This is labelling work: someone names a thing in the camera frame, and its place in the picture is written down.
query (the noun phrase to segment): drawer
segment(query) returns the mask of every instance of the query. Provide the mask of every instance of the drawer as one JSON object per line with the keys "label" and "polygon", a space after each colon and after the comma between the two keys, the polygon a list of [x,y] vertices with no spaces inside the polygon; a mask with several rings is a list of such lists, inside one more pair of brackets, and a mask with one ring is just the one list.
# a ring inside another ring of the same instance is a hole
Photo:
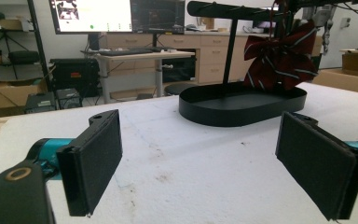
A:
{"label": "drawer", "polygon": [[115,70],[127,70],[135,68],[155,68],[154,60],[140,60],[140,61],[128,61],[124,63],[109,62],[108,71]]}
{"label": "drawer", "polygon": [[200,65],[199,83],[222,83],[224,73],[224,64],[202,64]]}
{"label": "drawer", "polygon": [[161,35],[158,41],[166,47],[175,49],[199,49],[199,35]]}
{"label": "drawer", "polygon": [[219,46],[227,47],[229,37],[224,35],[202,35],[201,45],[202,46]]}
{"label": "drawer", "polygon": [[154,74],[155,72],[156,70],[154,68],[132,68],[125,70],[113,70],[109,73],[109,76],[124,76],[123,78],[127,78],[129,85],[131,85],[132,82],[136,82],[136,80],[134,80],[136,79],[134,75],[142,76],[143,74]]}
{"label": "drawer", "polygon": [[142,47],[152,44],[152,35],[124,34],[106,35],[107,46],[110,49],[122,47]]}
{"label": "drawer", "polygon": [[200,50],[200,64],[226,63],[227,47],[210,47]]}

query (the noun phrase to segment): desk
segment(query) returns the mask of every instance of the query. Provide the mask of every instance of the desk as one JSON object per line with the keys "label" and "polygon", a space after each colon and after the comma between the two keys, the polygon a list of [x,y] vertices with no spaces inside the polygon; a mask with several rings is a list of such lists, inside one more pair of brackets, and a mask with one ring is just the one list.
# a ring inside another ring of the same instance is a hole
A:
{"label": "desk", "polygon": [[[161,52],[161,53],[147,53],[122,55],[115,57],[108,57],[103,55],[96,55],[96,59],[100,65],[101,85],[103,87],[103,100],[106,104],[112,103],[110,99],[111,91],[123,91],[125,84],[131,83],[133,89],[138,87],[156,86],[157,97],[162,96],[162,60],[174,58],[186,58],[194,55],[193,52]],[[109,62],[130,62],[140,60],[155,60],[156,71],[154,73],[131,74],[123,76],[109,75],[107,70]]]}
{"label": "desk", "polygon": [[[358,92],[299,88],[309,94],[299,113],[339,139],[358,140]],[[281,118],[203,126],[179,114],[178,96],[13,117],[0,130],[0,173],[40,138],[77,137],[89,117],[112,109],[120,113],[121,163],[91,218],[70,217],[62,182],[50,180],[58,224],[333,223],[276,159]],[[358,224],[358,197],[351,220],[340,223]]]}

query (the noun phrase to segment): monitor screen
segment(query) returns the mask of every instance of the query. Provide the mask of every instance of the monitor screen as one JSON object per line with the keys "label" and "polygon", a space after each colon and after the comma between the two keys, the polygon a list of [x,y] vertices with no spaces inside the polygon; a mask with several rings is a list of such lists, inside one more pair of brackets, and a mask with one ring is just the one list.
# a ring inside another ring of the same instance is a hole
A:
{"label": "monitor screen", "polygon": [[130,0],[48,0],[56,34],[132,32]]}
{"label": "monitor screen", "polygon": [[184,34],[185,0],[131,0],[132,30],[147,34]]}

